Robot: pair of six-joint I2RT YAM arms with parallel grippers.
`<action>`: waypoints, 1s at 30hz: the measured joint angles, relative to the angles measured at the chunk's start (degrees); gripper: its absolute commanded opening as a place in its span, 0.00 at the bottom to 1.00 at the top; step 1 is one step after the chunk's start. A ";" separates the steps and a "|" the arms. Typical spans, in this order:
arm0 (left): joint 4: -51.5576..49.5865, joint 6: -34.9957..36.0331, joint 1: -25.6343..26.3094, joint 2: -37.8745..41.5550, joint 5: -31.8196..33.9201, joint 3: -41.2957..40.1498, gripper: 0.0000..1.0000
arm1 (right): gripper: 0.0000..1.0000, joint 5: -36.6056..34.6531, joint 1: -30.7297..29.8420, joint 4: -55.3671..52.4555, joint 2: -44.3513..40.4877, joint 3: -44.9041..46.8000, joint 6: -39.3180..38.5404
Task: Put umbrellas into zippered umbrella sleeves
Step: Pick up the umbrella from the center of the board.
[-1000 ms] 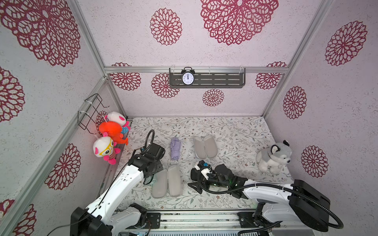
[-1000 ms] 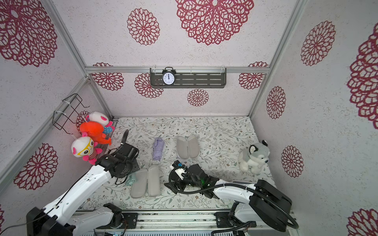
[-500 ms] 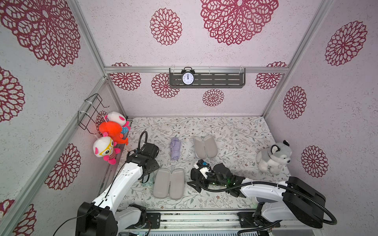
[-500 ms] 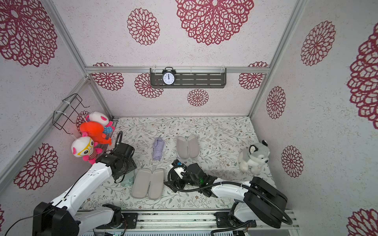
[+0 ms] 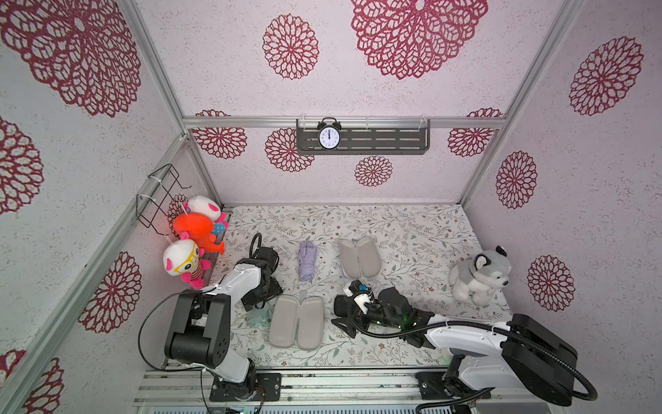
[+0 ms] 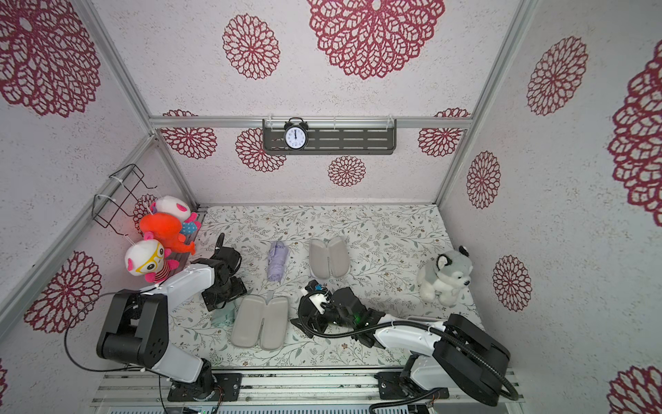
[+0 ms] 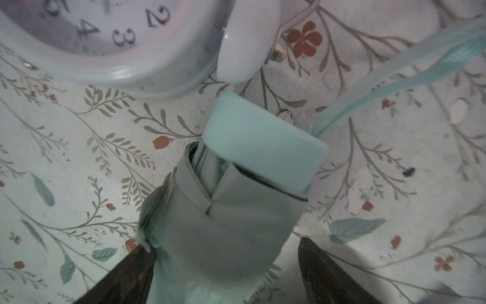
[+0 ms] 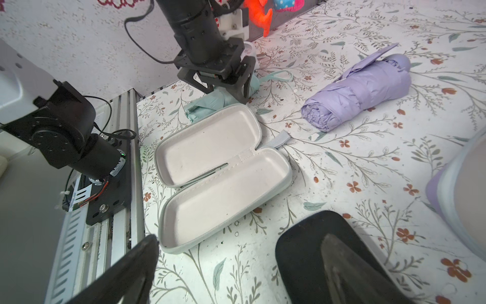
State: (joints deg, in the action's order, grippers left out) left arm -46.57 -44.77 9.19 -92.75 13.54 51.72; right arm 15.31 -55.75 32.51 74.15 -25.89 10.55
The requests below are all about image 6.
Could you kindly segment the green umbrella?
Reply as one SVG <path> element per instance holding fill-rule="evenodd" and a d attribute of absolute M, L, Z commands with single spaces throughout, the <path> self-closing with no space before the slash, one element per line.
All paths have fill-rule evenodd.
<path fill-rule="evenodd" d="M 211 313 L 211 326 L 215 329 L 227 329 L 234 324 L 236 315 L 235 302 L 225 304 Z"/>

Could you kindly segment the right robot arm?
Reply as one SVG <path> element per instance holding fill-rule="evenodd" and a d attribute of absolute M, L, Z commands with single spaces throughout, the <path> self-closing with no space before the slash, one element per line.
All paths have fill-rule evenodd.
<path fill-rule="evenodd" d="M 520 398 L 506 376 L 510 352 L 460 314 L 445 320 L 394 317 L 363 305 L 349 287 L 331 292 L 312 280 L 303 288 L 291 324 L 309 338 L 333 339 L 327 329 L 335 325 L 344 329 L 336 334 L 338 339 L 410 352 L 398 378 L 408 404 L 442 395 L 451 385 L 488 406 L 497 405 L 500 398 Z"/>

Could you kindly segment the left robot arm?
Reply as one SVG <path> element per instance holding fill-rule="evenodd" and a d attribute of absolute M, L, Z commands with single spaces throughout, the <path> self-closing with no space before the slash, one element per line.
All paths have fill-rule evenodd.
<path fill-rule="evenodd" d="M 139 291 L 110 293 L 112 300 L 98 338 L 99 358 L 166 377 L 193 400 L 208 400 L 217 390 L 210 362 L 189 354 L 169 338 L 170 313 L 199 295 L 209 312 L 221 310 L 248 293 L 236 274 L 239 251 L 217 238 L 213 255 L 197 259 L 164 282 Z"/>

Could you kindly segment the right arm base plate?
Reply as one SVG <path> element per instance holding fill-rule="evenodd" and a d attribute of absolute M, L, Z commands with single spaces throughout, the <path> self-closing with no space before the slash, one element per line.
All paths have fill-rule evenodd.
<path fill-rule="evenodd" d="M 409 400 L 428 392 L 410 379 L 405 379 L 400 372 L 381 371 L 374 378 L 378 381 L 381 400 Z"/>

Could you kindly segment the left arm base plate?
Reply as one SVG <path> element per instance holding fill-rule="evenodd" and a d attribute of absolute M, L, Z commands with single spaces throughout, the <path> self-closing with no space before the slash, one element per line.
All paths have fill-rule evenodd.
<path fill-rule="evenodd" d="M 241 391 L 241 374 L 207 374 L 193 383 L 174 381 L 168 402 L 234 402 Z"/>

